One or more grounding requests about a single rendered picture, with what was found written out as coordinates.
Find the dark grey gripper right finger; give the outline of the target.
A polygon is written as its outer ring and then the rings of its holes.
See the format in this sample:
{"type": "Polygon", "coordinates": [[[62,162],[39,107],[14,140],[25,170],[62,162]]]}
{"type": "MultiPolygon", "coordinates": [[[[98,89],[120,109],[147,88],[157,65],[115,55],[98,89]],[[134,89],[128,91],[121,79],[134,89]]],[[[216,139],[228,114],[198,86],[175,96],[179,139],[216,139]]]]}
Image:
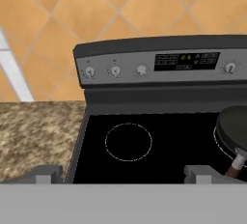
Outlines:
{"type": "Polygon", "coordinates": [[[186,165],[184,167],[185,183],[194,184],[243,184],[243,181],[223,176],[208,165],[186,165]]]}

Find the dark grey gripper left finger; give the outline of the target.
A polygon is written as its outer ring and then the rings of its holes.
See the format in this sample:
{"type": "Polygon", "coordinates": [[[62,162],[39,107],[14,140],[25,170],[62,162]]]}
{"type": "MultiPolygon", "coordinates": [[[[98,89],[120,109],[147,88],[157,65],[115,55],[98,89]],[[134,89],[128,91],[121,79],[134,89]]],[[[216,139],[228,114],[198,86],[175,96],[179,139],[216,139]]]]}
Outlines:
{"type": "Polygon", "coordinates": [[[23,177],[5,180],[4,183],[52,184],[62,183],[63,167],[61,165],[39,165],[23,177]]]}

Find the black and grey stove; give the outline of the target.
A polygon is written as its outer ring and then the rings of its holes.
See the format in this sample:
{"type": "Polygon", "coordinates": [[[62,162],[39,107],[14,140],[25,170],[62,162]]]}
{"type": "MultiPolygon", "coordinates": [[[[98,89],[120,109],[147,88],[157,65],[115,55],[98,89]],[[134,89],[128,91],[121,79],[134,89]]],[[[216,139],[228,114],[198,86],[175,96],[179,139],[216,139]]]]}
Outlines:
{"type": "Polygon", "coordinates": [[[67,182],[180,184],[186,165],[226,176],[234,153],[216,122],[222,110],[247,106],[247,35],[88,42],[73,57],[86,108],[67,182]]]}

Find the black frying pan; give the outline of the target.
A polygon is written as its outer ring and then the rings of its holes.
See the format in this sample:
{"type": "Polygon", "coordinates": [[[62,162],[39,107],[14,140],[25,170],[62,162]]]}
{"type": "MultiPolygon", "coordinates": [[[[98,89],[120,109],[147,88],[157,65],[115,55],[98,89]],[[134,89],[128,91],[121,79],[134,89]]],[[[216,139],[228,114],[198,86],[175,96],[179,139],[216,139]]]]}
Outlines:
{"type": "Polygon", "coordinates": [[[236,179],[247,162],[247,106],[231,106],[222,110],[217,118],[216,133],[234,153],[233,162],[225,175],[236,179]]]}

